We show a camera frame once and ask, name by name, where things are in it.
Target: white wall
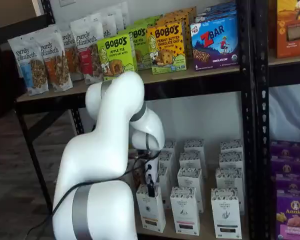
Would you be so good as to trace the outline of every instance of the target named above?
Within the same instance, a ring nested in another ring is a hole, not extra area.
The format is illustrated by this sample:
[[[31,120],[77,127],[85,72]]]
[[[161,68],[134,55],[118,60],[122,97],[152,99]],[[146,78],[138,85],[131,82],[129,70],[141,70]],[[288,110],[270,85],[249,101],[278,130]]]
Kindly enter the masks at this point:
[[[56,22],[78,19],[120,0],[76,0],[64,7],[58,0],[51,0]],[[130,18],[140,18],[167,13],[176,9],[197,6],[200,12],[204,7],[220,0],[128,0]],[[165,135],[176,138],[180,143],[186,138],[204,138],[206,159],[211,164],[218,163],[220,141],[242,137],[240,94],[223,93],[194,97],[154,100],[147,102],[161,118]],[[93,121],[85,109],[80,109],[85,132],[92,129]]]

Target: purple box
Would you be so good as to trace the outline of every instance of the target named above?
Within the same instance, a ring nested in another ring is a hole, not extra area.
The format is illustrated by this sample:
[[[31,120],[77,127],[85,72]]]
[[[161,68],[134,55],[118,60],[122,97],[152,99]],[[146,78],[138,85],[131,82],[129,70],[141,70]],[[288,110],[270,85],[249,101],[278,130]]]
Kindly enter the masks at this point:
[[[275,187],[276,189],[300,191],[300,174],[277,173],[275,176]]]
[[[272,176],[276,173],[300,174],[300,158],[291,156],[271,157]]]
[[[273,140],[270,143],[270,154],[300,158],[300,142]]]
[[[278,240],[300,240],[300,191],[277,190],[276,236]]]

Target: floor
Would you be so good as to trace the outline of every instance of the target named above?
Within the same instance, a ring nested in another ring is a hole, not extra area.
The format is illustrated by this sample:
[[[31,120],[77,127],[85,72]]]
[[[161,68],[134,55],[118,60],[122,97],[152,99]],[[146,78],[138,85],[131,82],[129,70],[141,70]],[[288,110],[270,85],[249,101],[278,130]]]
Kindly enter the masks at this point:
[[[25,116],[30,127],[44,114]],[[48,128],[33,145],[51,196],[63,149],[74,136],[68,112]],[[0,119],[0,240],[23,240],[29,228],[47,215],[26,142],[13,111]],[[52,240],[51,224],[27,240]]]

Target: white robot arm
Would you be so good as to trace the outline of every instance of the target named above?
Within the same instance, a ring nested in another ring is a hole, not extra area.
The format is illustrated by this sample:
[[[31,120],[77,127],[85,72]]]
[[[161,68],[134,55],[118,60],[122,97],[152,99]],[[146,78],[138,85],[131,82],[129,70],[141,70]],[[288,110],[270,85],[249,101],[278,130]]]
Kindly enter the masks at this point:
[[[112,82],[97,83],[86,93],[86,107],[96,120],[94,131],[74,137],[65,147],[53,208],[79,183],[53,216],[57,240],[137,239],[130,187],[115,180],[128,164],[129,123],[136,129],[132,144],[140,150],[160,151],[165,136],[159,117],[144,103],[144,85],[134,72]],[[149,173],[157,178],[158,159]]]

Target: yellow box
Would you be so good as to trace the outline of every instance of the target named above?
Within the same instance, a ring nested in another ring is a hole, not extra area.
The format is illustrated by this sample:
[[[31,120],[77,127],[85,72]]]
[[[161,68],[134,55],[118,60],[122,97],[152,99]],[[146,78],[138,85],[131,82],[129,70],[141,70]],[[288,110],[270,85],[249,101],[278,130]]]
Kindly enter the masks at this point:
[[[187,69],[185,27],[182,21],[148,27],[146,40],[153,74],[171,73]]]

